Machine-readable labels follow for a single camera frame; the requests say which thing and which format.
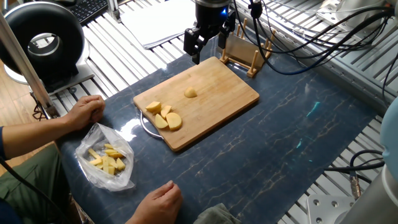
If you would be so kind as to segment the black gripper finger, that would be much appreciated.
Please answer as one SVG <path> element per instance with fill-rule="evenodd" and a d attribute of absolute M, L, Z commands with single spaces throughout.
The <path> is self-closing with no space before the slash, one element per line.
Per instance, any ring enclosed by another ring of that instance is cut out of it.
<path fill-rule="evenodd" d="M 224 24 L 220 27 L 220 33 L 218 36 L 218 47 L 224 49 L 226 47 L 226 40 L 230 33 L 233 33 L 235 30 L 235 17 L 229 17 L 224 22 Z"/>
<path fill-rule="evenodd" d="M 200 52 L 206 44 L 204 40 L 200 39 L 200 29 L 186 29 L 184 32 L 184 51 L 192 57 L 192 62 L 198 65 L 200 63 Z"/>

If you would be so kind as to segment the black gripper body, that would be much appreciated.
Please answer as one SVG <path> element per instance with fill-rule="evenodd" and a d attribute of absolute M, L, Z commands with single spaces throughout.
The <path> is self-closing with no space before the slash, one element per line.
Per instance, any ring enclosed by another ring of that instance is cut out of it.
<path fill-rule="evenodd" d="M 229 9 L 231 0 L 195 0 L 195 15 L 200 35 L 216 35 L 229 17 L 236 12 Z"/>

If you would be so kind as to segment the person's left hand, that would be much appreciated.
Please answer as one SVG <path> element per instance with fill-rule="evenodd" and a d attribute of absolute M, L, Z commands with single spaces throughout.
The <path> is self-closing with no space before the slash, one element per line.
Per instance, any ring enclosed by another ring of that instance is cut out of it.
<path fill-rule="evenodd" d="M 105 107 L 106 104 L 102 96 L 83 96 L 61 118 L 63 126 L 68 132 L 72 132 L 80 130 L 90 123 L 97 123 L 103 117 Z"/>

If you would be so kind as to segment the person's right hand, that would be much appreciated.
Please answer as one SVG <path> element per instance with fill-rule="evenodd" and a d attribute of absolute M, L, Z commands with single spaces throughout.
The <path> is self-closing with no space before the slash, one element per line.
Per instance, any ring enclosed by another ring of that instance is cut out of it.
<path fill-rule="evenodd" d="M 179 186 L 170 180 L 147 194 L 126 224 L 173 224 L 182 202 Z"/>

